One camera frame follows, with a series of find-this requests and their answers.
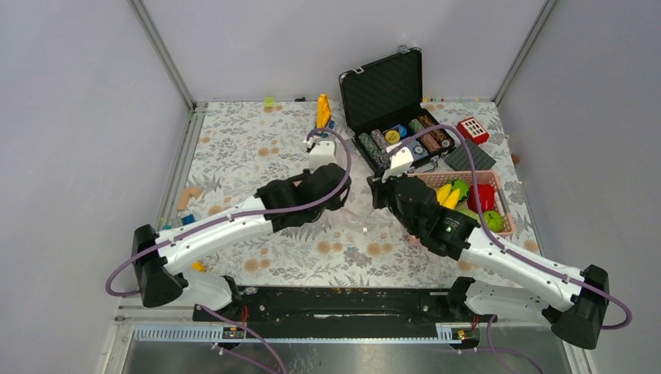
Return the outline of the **yellow toy bananas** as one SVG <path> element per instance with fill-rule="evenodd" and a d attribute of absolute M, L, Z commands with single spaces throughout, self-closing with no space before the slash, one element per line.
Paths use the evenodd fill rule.
<path fill-rule="evenodd" d="M 437 202 L 445 208 L 453 210 L 460 199 L 461 190 L 456 189 L 452 184 L 447 183 L 437 190 Z"/>

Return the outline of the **pink plastic basket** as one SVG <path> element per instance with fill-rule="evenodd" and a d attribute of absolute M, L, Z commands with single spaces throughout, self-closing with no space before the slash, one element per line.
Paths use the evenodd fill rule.
<path fill-rule="evenodd" d="M 513 233 L 505 202 L 497 205 L 500 185 L 491 171 L 407 175 L 393 180 L 387 203 L 413 244 L 431 247 L 481 237 L 494 245 L 509 244 Z"/>

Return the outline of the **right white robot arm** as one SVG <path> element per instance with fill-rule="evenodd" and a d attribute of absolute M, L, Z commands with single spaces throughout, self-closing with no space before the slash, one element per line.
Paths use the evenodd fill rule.
<path fill-rule="evenodd" d="M 590 265 L 583 270 L 555 263 L 483 228 L 476 220 L 442 207 L 418 177 L 367 179 L 373 207 L 389 210 L 431 253 L 478 265 L 516 283 L 516 288 L 456 280 L 447 296 L 451 317 L 474 314 L 514 317 L 539 323 L 579 348 L 596 348 L 609 302 L 609 274 Z"/>

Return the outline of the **green toy custard apple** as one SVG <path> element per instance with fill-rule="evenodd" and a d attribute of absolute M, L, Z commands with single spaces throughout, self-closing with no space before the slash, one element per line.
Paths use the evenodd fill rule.
<path fill-rule="evenodd" d="M 505 229 L 505 219 L 495 210 L 487 210 L 483 212 L 483 218 L 486 226 L 494 233 L 501 233 Z"/>

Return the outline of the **clear pink zip bag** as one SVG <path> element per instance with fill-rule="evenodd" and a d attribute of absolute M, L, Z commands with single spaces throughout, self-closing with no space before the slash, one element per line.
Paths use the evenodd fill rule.
<path fill-rule="evenodd" d="M 366 235 L 378 228 L 377 212 L 373 208 L 373 196 L 366 181 L 352 184 L 344 194 L 342 208 L 328 214 L 328 223 L 334 231 L 349 231 Z"/>

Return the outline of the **black poker chip case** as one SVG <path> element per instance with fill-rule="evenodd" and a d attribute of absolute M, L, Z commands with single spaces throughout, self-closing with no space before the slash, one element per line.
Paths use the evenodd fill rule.
<path fill-rule="evenodd" d="M 438 121 L 422 105 L 422 51 L 400 51 L 338 77 L 345 121 L 353 143 L 375 175 L 386 168 L 389 132 L 408 139 Z"/>

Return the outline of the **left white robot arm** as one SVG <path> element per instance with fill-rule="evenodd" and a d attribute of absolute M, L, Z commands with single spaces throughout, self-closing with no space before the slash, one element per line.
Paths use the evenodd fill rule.
<path fill-rule="evenodd" d="M 317 221 L 324 211 L 344 206 L 350 185 L 348 172 L 331 163 L 273 180 L 239 205 L 193 224 L 163 231 L 149 224 L 137 228 L 132 263 L 143 306 L 187 299 L 234 319 L 242 309 L 235 287 L 195 272 L 192 264 L 225 246 Z"/>

